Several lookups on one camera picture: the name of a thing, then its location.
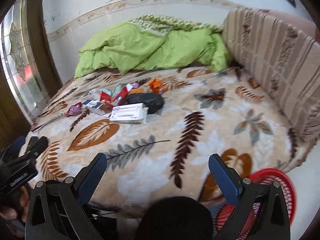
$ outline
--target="blue gripper pad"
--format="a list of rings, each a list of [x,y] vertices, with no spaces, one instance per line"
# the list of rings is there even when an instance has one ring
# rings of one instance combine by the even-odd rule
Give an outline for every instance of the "blue gripper pad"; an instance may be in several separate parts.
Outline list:
[[[227,203],[236,207],[240,200],[240,192],[239,188],[230,177],[230,170],[228,169],[230,168],[222,161],[218,154],[210,156],[209,170],[211,174],[216,180]]]
[[[77,190],[78,190],[77,202],[79,206],[87,204],[90,201],[96,187],[98,186],[104,172],[106,171],[106,168],[107,168],[107,157],[101,153],[98,153],[98,155],[92,160],[92,162],[88,165],[88,167],[83,168],[83,169],[87,169],[86,170],[87,174],[85,178],[83,178],[81,184],[77,187]]]

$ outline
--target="beige striped cloth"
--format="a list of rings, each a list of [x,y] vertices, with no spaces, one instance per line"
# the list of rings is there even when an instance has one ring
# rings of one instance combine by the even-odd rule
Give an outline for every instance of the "beige striped cloth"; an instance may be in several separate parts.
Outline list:
[[[223,38],[235,60],[278,104],[303,141],[320,133],[320,44],[267,13],[231,10]]]

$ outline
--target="bolt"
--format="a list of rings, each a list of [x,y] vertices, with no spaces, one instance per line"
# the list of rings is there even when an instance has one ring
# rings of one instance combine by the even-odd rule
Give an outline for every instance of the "bolt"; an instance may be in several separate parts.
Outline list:
[[[277,182],[277,181],[274,181],[274,182],[273,182],[273,186],[275,186],[275,187],[280,187],[280,183]]]
[[[67,177],[67,178],[64,180],[64,182],[67,183],[67,184],[73,182],[73,177]]]
[[[36,187],[42,187],[42,185],[43,185],[43,181],[41,180],[37,182]]]
[[[250,183],[251,183],[251,179],[249,179],[249,178],[244,178],[242,181],[243,181],[245,184],[250,184]]]

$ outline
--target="red basket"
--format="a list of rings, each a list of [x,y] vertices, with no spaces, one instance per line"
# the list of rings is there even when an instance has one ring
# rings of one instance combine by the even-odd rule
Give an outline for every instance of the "red basket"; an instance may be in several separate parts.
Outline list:
[[[294,214],[296,212],[296,192],[290,178],[282,171],[279,171],[273,168],[267,168],[267,169],[257,171],[256,173],[252,174],[249,178],[254,183],[265,184],[265,185],[269,185],[275,180],[280,183],[283,194],[284,194],[284,199],[287,204],[289,222],[291,225],[294,219]],[[252,211],[254,213],[254,217],[252,218],[251,216],[249,216],[249,218],[246,221],[246,225],[244,226],[244,228],[249,227],[249,229],[244,234],[240,235],[238,237],[238,240],[244,240],[247,238],[251,228],[251,226],[247,225],[247,223],[252,223],[254,221],[256,214],[258,212],[259,206],[260,206],[259,203],[255,203],[253,205]],[[216,229],[218,231],[222,228],[223,224],[227,221],[233,209],[234,207],[232,205],[227,204],[220,210],[220,212],[218,212],[216,222],[215,222]]]

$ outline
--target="green quilt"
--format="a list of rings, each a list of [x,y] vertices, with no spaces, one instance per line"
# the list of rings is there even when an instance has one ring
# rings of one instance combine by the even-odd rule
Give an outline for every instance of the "green quilt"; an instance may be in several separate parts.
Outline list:
[[[231,55],[220,33],[222,26],[166,16],[141,16],[94,36],[79,51],[75,78],[99,68],[170,69],[198,61],[212,71],[228,67]]]

